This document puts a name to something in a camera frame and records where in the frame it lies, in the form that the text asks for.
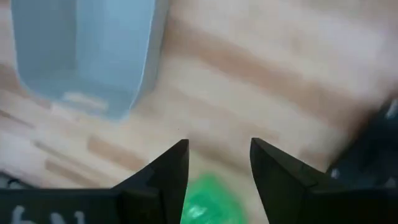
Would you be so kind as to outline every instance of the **green object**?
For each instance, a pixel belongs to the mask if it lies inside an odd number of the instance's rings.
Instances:
[[[244,224],[243,209],[215,175],[188,184],[181,224]]]

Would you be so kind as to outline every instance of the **plastic container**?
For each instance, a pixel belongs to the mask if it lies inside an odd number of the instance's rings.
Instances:
[[[154,87],[167,0],[12,0],[20,81],[121,119]]]

